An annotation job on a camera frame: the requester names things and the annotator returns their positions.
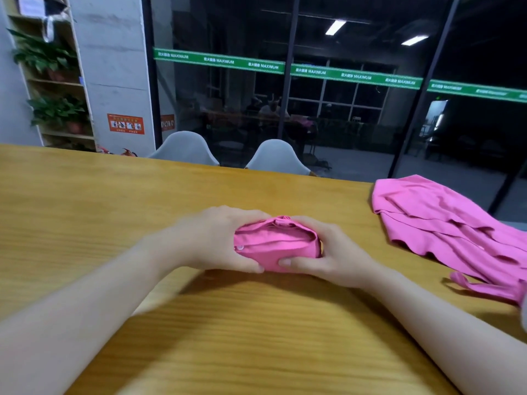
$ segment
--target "hand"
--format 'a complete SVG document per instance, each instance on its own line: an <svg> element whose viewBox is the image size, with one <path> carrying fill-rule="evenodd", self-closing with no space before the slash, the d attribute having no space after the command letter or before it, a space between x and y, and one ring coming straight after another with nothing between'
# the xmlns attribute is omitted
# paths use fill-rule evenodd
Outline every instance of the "hand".
<svg viewBox="0 0 527 395"><path fill-rule="evenodd" d="M278 264L293 272L320 277L344 287L365 288L370 278L382 265L375 262L362 248L355 244L339 226L327 224L307 216L291 219L314 230L322 240L322 258L287 258Z"/></svg>
<svg viewBox="0 0 527 395"><path fill-rule="evenodd" d="M262 273L264 268L258 262L234 251L234 232L244 224L270 217L262 211L212 207L179 219L138 245L147 250L162 276L180 266Z"/></svg>

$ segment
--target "forearm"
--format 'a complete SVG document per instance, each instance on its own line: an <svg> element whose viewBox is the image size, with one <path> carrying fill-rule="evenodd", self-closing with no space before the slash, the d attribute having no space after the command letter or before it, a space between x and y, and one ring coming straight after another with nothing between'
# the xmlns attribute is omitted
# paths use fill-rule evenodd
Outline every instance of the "forearm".
<svg viewBox="0 0 527 395"><path fill-rule="evenodd" d="M1 392L65 392L159 279L135 247L4 320Z"/></svg>
<svg viewBox="0 0 527 395"><path fill-rule="evenodd" d="M524 394L527 345L380 268L366 290L399 320L465 395Z"/></svg>

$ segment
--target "green leaves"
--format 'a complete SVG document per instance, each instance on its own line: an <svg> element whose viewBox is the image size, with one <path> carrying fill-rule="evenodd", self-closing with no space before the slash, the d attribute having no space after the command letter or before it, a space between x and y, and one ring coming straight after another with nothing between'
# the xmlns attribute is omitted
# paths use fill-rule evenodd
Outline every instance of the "green leaves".
<svg viewBox="0 0 527 395"><path fill-rule="evenodd" d="M54 123L63 126L66 122L85 122L88 120L88 106L85 101L71 95L63 98L42 96L27 101L33 107L31 125Z"/></svg>
<svg viewBox="0 0 527 395"><path fill-rule="evenodd" d="M56 72L59 69L71 70L78 66L77 54L58 43L46 43L44 39L8 29L19 38L19 48L13 51L15 63L24 63L39 73L46 69Z"/></svg>

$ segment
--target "pink clothing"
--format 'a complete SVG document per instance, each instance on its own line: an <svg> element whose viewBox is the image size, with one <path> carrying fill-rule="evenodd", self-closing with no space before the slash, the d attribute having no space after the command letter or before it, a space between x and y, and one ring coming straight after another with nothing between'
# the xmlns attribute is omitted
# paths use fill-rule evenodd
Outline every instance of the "pink clothing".
<svg viewBox="0 0 527 395"><path fill-rule="evenodd" d="M505 225L470 199L424 177L377 180L372 206L388 237L430 252L456 270L450 278L476 292L521 304L527 292L527 233ZM484 283L470 283L463 274Z"/></svg>
<svg viewBox="0 0 527 395"><path fill-rule="evenodd" d="M320 257L317 233L288 216L246 224L234 233L234 250L254 259L265 270L287 273L278 261L292 256Z"/></svg>

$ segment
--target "red sign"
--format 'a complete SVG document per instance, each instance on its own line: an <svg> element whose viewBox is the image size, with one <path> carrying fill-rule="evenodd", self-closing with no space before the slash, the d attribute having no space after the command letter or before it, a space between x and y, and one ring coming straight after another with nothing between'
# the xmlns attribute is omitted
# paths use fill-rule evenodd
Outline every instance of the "red sign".
<svg viewBox="0 0 527 395"><path fill-rule="evenodd" d="M143 119L138 116L108 114L110 132L144 134Z"/></svg>
<svg viewBox="0 0 527 395"><path fill-rule="evenodd" d="M175 129L175 116L172 115L161 115L161 131L166 132L168 130Z"/></svg>

